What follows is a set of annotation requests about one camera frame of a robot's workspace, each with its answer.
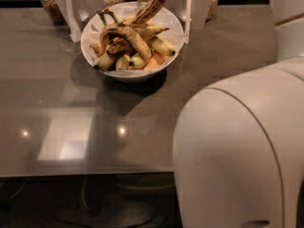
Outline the left glass grain jar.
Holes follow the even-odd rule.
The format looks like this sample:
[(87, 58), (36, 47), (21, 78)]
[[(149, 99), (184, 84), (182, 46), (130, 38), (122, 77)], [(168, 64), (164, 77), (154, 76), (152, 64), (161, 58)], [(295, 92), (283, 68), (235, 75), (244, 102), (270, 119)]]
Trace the left glass grain jar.
[(61, 26), (67, 23), (55, 0), (40, 0), (40, 2), (48, 17), (55, 25)]

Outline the greenish banana right side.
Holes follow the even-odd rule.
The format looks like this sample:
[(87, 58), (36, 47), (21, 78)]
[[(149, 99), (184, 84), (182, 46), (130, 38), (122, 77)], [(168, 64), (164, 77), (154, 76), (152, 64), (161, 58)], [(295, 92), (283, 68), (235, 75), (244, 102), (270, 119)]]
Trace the greenish banana right side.
[(176, 53), (175, 47), (167, 40), (155, 36), (148, 41), (149, 46), (164, 56), (174, 56)]

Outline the small banana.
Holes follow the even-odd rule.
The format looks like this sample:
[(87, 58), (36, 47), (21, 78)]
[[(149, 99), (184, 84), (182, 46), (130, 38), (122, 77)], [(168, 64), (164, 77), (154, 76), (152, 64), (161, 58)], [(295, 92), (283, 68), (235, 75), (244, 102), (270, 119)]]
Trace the small banana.
[(128, 54), (124, 54), (121, 56), (116, 62), (117, 70), (127, 70), (130, 64), (130, 56)]
[(93, 67), (101, 71), (105, 71), (111, 68), (115, 64), (116, 60), (116, 56), (105, 53), (95, 60)]
[(139, 53), (134, 54), (130, 59), (130, 65), (133, 68), (142, 68), (144, 67), (148, 61), (144, 59)]

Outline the small banana lower left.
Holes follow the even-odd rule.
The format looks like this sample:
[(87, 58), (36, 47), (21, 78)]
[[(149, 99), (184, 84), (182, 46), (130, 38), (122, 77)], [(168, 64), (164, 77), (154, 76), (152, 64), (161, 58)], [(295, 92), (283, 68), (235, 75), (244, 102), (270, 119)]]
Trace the small banana lower left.
[(111, 68), (115, 64), (116, 60), (116, 56), (105, 53), (95, 60), (93, 67), (101, 71), (105, 71)]

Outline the right clear acrylic stand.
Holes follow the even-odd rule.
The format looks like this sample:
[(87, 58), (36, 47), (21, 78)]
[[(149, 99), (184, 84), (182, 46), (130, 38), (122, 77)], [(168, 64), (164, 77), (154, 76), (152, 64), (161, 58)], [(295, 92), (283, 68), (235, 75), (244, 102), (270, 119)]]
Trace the right clear acrylic stand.
[(203, 29), (212, 3), (213, 0), (167, 0), (165, 7), (183, 22), (185, 44), (189, 43), (192, 30)]

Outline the banana at upper left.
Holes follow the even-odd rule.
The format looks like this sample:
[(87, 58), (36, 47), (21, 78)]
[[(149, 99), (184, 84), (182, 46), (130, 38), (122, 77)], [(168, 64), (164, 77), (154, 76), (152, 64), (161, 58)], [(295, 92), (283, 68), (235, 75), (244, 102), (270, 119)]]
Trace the banana at upper left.
[(140, 34), (143, 39), (150, 39), (164, 31), (167, 31), (168, 28), (162, 28), (151, 23), (145, 23), (143, 25), (136, 26), (135, 30)]

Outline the small banana lower middle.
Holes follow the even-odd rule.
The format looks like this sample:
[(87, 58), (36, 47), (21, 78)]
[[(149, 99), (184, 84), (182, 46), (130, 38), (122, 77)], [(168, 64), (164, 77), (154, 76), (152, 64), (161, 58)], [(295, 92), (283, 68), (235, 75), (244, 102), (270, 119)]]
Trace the small banana lower middle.
[(128, 54), (124, 54), (121, 56), (116, 62), (117, 70), (127, 70), (130, 64), (130, 56)]

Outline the small banana lower right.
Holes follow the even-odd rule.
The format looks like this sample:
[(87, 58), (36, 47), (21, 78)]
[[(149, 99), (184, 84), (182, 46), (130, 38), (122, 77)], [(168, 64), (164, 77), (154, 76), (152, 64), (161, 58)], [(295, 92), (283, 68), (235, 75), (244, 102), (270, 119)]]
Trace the small banana lower right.
[(134, 54), (130, 59), (130, 65), (133, 68), (142, 68), (144, 67), (148, 61), (144, 59), (139, 53)]

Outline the orange fruit piece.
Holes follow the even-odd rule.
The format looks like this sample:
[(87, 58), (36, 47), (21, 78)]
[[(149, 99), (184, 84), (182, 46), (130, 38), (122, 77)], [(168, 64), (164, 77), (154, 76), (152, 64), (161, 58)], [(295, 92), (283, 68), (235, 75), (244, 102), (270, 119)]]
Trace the orange fruit piece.
[(142, 67), (143, 70), (154, 69), (161, 66), (169, 56), (161, 55), (158, 52), (155, 52), (149, 62)]

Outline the spotted ripe banana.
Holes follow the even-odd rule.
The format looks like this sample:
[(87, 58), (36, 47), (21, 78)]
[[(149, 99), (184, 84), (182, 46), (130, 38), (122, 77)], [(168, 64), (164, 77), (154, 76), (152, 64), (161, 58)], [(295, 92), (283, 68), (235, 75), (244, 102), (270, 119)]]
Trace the spotted ripe banana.
[(135, 16), (123, 19), (121, 24), (126, 26), (144, 24), (153, 18), (164, 6), (167, 0), (148, 0)]

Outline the brown spotted banana centre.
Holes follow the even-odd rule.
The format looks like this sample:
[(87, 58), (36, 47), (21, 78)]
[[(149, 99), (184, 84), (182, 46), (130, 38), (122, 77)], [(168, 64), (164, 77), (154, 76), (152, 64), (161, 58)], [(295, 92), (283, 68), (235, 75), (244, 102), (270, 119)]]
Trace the brown spotted banana centre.
[(119, 55), (133, 48), (145, 60), (152, 57), (151, 50), (141, 35), (129, 26), (108, 25), (100, 32), (101, 54)]

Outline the far right glass jar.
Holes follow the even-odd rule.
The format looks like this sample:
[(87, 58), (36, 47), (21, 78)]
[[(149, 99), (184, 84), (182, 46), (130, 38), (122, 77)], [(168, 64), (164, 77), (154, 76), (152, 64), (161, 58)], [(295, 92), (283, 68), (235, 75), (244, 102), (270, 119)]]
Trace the far right glass jar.
[(205, 19), (205, 23), (209, 22), (213, 16), (213, 13), (215, 12), (216, 6), (218, 4), (219, 0), (212, 0), (211, 6), (209, 8), (209, 11), (207, 13), (207, 17)]

